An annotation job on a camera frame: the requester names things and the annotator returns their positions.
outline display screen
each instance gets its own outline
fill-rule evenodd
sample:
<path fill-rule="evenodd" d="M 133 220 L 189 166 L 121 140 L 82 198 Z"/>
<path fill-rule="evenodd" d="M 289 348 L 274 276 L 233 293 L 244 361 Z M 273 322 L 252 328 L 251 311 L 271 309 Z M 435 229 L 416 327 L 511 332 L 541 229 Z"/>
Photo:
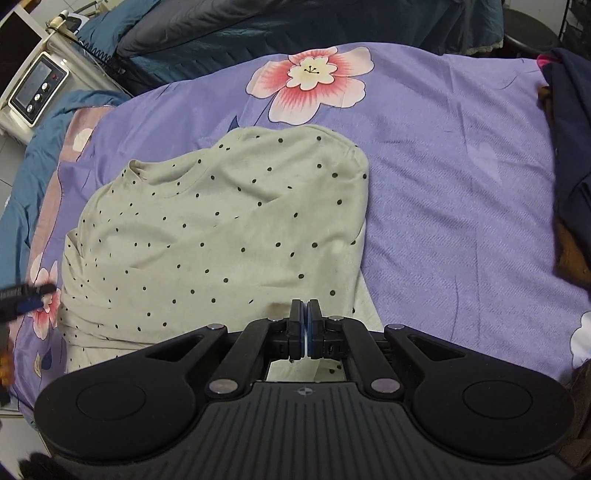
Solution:
<path fill-rule="evenodd" d="M 41 37 L 16 13 L 11 13 L 2 24 L 0 27 L 0 95 L 41 40 Z"/>
<path fill-rule="evenodd" d="M 29 75 L 29 78 L 21 85 L 21 89 L 16 96 L 17 102 L 27 106 L 50 73 L 51 69 L 43 62 L 39 62 Z"/>

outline purple bedsheet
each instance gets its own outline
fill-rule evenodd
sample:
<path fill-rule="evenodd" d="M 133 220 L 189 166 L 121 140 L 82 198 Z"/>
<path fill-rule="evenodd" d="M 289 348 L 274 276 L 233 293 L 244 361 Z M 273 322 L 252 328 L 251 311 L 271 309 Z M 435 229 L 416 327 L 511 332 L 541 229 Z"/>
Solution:
<path fill-rule="evenodd" d="M 583 290 L 552 273 L 554 156 L 537 105 L 544 80 L 535 61 L 364 46 L 348 56 L 360 45 L 253 60 L 114 109 L 79 161 L 59 167 L 64 201 L 41 266 L 61 260 L 64 236 L 87 200 L 130 159 L 173 158 L 238 126 L 309 120 L 347 136 L 369 158 L 362 271 L 382 322 L 567 380 L 571 337 L 585 332 L 582 316 L 591 308 Z M 300 62 L 334 81 L 295 95 L 286 85 L 304 81 L 293 69 Z M 50 334 L 46 342 L 60 337 Z M 19 335 L 16 348 L 27 348 L 27 361 L 17 378 L 26 384 L 41 341 L 31 328 Z M 44 371 L 48 381 L 64 361 Z M 38 392 L 19 390 L 33 404 Z"/>

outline dark blue cloth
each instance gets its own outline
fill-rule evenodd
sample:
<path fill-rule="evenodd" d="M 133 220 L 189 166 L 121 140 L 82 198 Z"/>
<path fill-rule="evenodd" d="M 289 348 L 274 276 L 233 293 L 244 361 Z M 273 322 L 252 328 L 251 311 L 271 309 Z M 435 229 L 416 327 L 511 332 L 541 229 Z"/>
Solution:
<path fill-rule="evenodd" d="M 78 33 L 113 56 L 119 41 L 161 1 L 125 0 Z M 397 43 L 437 54 L 472 53 L 503 39 L 498 0 L 300 0 L 160 51 L 123 59 L 119 81 L 135 95 L 195 79 L 265 55 L 294 54 L 355 42 Z"/>
<path fill-rule="evenodd" d="M 556 208 L 591 264 L 591 62 L 562 48 L 542 71 L 552 90 Z"/>
<path fill-rule="evenodd" d="M 70 92 L 35 129 L 12 185 L 10 200 L 0 218 L 0 288 L 25 280 L 43 197 L 57 168 L 66 132 L 76 110 L 89 106 L 117 106 L 128 99 L 127 95 L 117 92 Z"/>

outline control panel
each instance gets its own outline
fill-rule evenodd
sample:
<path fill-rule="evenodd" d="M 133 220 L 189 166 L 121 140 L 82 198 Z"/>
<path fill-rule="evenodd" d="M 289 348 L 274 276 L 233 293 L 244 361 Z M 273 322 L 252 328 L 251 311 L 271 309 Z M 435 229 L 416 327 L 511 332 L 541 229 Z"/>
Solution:
<path fill-rule="evenodd" d="M 69 73 L 47 53 L 41 53 L 10 97 L 10 106 L 33 127 Z"/>

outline blue blanket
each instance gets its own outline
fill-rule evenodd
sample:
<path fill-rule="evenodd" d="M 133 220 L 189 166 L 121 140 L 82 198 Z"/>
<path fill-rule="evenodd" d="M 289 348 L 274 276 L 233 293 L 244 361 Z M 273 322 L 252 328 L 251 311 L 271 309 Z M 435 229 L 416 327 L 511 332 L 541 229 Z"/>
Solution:
<path fill-rule="evenodd" d="M 72 92 L 35 130 L 0 219 L 0 288 L 25 279 L 29 251 L 47 185 L 56 170 L 66 131 L 79 108 L 122 104 L 117 92 Z"/>

